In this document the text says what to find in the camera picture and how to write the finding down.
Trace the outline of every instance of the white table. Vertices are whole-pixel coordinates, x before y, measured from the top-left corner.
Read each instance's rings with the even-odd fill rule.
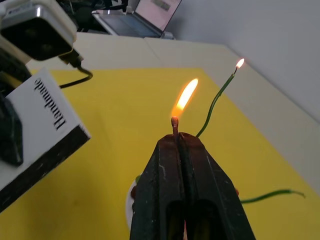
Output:
[[[202,68],[222,86],[239,60],[224,45],[78,33],[75,48],[88,69]],[[58,58],[30,69],[66,69]],[[226,90],[279,153],[320,195],[320,125],[248,64]]]

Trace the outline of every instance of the laptop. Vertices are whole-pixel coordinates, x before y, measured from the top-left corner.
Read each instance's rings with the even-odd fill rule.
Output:
[[[108,10],[99,18],[117,35],[160,38],[181,0],[140,0],[133,14]]]

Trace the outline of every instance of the yellow surface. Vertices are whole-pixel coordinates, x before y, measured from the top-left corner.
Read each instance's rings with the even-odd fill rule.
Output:
[[[60,84],[83,76],[53,75]],[[200,69],[96,70],[91,81],[64,89],[92,139],[0,214],[0,239],[129,239],[128,188],[157,140],[172,132],[173,104],[194,78],[199,83],[179,130],[195,135],[218,91]],[[245,205],[257,239],[319,239],[320,198],[225,95],[200,139],[240,198],[282,188],[306,194],[306,199],[282,195]]]

